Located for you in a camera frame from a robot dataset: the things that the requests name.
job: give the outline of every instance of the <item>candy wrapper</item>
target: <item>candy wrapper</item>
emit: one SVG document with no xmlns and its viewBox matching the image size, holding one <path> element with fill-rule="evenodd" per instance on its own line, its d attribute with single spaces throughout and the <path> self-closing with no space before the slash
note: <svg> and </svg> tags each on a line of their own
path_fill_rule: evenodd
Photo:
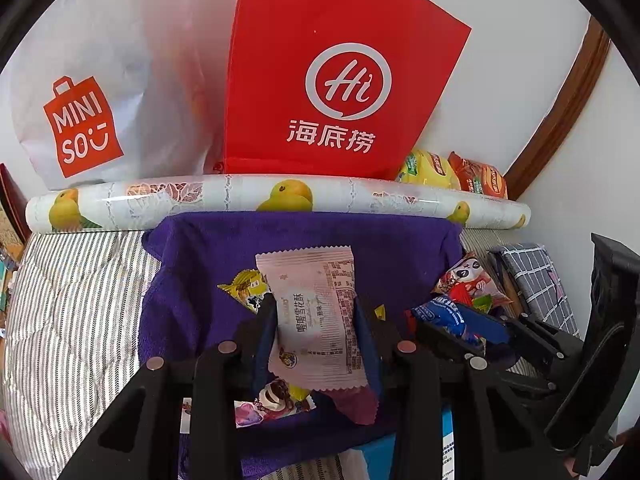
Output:
<svg viewBox="0 0 640 480">
<path fill-rule="evenodd" d="M 269 370 L 309 390 L 366 386 L 353 328 L 351 248 L 258 254 L 255 261 L 277 302 Z"/>
<path fill-rule="evenodd" d="M 269 285 L 265 282 L 259 270 L 245 269 L 238 272 L 231 285 L 218 285 L 228 292 L 235 300 L 247 307 L 254 314 L 260 310 L 262 299 L 270 292 Z"/>
<path fill-rule="evenodd" d="M 378 318 L 381 321 L 386 321 L 386 308 L 384 305 L 380 305 L 377 306 L 373 313 L 376 315 L 376 318 Z"/>
<path fill-rule="evenodd" d="M 302 400 L 296 400 L 291 387 L 281 379 L 267 384 L 253 402 L 235 400 L 236 428 L 254 426 L 268 420 L 276 420 L 284 416 L 309 412 L 316 408 L 311 396 L 306 394 Z M 191 398 L 182 401 L 182 419 L 180 433 L 189 433 L 191 426 Z"/>
<path fill-rule="evenodd" d="M 434 292 L 448 294 L 458 284 L 463 284 L 469 294 L 474 308 L 487 312 L 491 306 L 511 303 L 503 293 L 498 290 L 494 280 L 484 270 L 475 254 L 469 253 L 458 263 L 451 267 L 438 280 Z M 491 303 L 488 304 L 483 296 L 491 296 Z"/>
</svg>

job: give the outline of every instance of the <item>red paper bag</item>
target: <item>red paper bag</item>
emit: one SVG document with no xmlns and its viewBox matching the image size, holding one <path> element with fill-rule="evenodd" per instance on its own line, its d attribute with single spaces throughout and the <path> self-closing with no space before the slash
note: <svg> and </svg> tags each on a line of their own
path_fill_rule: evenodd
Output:
<svg viewBox="0 0 640 480">
<path fill-rule="evenodd" d="M 469 33 L 429 0 L 238 0 L 225 169 L 394 179 Z"/>
<path fill-rule="evenodd" d="M 59 92 L 60 87 L 68 89 Z M 74 85 L 64 76 L 53 83 L 55 98 L 44 112 L 56 139 L 58 163 L 65 178 L 122 156 L 113 114 L 93 77 Z"/>
</svg>

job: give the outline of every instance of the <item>white plastic bag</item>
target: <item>white plastic bag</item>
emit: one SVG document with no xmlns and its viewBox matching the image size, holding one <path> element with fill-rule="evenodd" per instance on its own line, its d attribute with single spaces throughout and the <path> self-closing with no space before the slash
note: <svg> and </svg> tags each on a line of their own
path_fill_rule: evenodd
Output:
<svg viewBox="0 0 640 480">
<path fill-rule="evenodd" d="M 211 137 L 188 0 L 56 0 L 14 53 L 10 88 L 49 189 L 202 173 Z"/>
</svg>

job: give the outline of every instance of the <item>haidilao logo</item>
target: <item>haidilao logo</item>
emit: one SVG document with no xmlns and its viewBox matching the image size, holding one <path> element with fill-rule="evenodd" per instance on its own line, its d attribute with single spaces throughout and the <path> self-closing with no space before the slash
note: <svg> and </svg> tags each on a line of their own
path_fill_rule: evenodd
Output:
<svg viewBox="0 0 640 480">
<path fill-rule="evenodd" d="M 391 69 L 376 49 L 341 43 L 321 52 L 306 71 L 306 95 L 333 119 L 354 121 L 375 113 L 391 91 Z"/>
</svg>

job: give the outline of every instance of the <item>gray plaid fabric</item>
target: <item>gray plaid fabric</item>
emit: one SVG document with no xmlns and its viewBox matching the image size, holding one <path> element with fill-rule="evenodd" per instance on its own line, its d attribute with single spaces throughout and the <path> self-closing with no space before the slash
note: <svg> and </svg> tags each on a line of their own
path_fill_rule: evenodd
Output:
<svg viewBox="0 0 640 480">
<path fill-rule="evenodd" d="M 138 370 L 142 298 L 159 262 L 142 232 L 34 234 L 17 274 L 2 388 L 14 453 L 53 480 Z"/>
<path fill-rule="evenodd" d="M 529 311 L 550 325 L 580 337 L 564 288 L 543 246 L 503 245 L 491 249 L 497 264 L 506 267 Z"/>
</svg>

